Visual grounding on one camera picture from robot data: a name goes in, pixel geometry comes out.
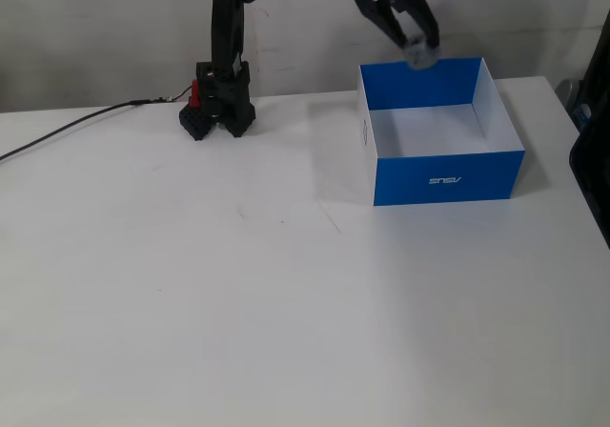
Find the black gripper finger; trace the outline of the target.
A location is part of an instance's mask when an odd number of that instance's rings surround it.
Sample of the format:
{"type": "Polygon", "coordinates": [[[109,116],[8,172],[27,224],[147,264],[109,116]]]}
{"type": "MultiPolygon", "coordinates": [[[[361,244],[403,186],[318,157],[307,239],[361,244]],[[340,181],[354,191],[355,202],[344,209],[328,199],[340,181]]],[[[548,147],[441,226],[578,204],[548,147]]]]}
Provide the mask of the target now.
{"type": "Polygon", "coordinates": [[[382,31],[399,49],[407,44],[407,37],[395,18],[387,0],[354,0],[360,13],[382,31]]]}
{"type": "Polygon", "coordinates": [[[407,12],[423,32],[427,46],[437,49],[439,47],[439,28],[426,0],[409,0],[407,12]]]}

